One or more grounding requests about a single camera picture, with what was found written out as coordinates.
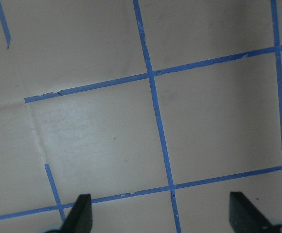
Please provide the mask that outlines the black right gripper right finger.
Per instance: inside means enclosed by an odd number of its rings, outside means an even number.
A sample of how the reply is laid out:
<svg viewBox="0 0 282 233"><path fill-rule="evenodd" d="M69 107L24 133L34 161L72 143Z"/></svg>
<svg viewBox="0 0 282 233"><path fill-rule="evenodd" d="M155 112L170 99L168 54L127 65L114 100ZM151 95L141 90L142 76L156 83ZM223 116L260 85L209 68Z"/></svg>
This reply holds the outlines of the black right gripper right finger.
<svg viewBox="0 0 282 233"><path fill-rule="evenodd" d="M242 192L229 194L229 223L235 233L269 233L272 224Z"/></svg>

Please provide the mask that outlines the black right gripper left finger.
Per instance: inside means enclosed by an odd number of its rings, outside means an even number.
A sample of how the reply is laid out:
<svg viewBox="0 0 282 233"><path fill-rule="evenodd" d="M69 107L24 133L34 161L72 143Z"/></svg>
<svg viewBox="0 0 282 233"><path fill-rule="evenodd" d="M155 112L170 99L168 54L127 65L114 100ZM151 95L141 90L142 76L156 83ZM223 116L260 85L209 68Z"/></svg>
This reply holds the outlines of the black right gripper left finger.
<svg viewBox="0 0 282 233"><path fill-rule="evenodd" d="M60 228L61 233L90 233L93 225L91 195L81 194Z"/></svg>

